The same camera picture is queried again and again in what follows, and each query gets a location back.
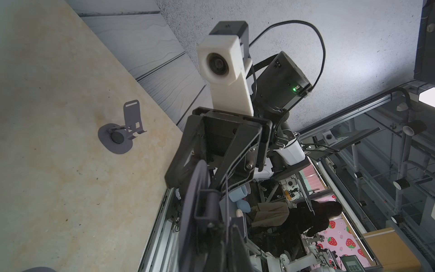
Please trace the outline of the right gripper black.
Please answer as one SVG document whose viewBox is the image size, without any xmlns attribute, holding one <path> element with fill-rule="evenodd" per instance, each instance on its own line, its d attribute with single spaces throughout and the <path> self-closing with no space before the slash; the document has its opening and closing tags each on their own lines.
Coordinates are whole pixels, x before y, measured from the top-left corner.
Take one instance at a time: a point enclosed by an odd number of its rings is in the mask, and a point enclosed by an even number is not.
<svg viewBox="0 0 435 272">
<path fill-rule="evenodd" d="M 164 176 L 167 188 L 179 188 L 188 183 L 200 158 L 218 168 L 210 189 L 221 190 L 233 168 L 262 171 L 272 128 L 270 120 L 256 116 L 205 107 L 194 109 Z"/>
</svg>

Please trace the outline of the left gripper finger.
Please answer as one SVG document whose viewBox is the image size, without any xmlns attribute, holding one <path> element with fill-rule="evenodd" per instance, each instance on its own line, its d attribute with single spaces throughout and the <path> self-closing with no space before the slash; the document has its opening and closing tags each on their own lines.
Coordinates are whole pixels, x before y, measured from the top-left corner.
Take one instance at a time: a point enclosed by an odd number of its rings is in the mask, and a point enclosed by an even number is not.
<svg viewBox="0 0 435 272">
<path fill-rule="evenodd" d="M 232 225 L 228 229 L 227 243 L 227 271 L 228 272 L 252 272 L 251 265 L 245 242 L 237 225 Z"/>
</svg>

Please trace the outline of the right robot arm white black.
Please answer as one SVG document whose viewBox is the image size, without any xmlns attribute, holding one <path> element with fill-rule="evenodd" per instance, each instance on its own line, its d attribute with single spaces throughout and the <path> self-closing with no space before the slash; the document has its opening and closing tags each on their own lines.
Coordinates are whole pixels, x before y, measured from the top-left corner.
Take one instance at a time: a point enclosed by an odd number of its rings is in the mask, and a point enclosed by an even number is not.
<svg viewBox="0 0 435 272">
<path fill-rule="evenodd" d="M 308 160 L 286 125 L 290 110 L 311 90 L 303 72 L 280 52 L 258 63 L 254 115 L 198 107 L 186 122 L 184 134 L 165 182 L 168 188 L 187 188 L 194 169 L 205 162 L 214 171 L 210 188 L 236 189 L 265 172 L 267 159 L 274 175 L 288 177 Z"/>
</svg>

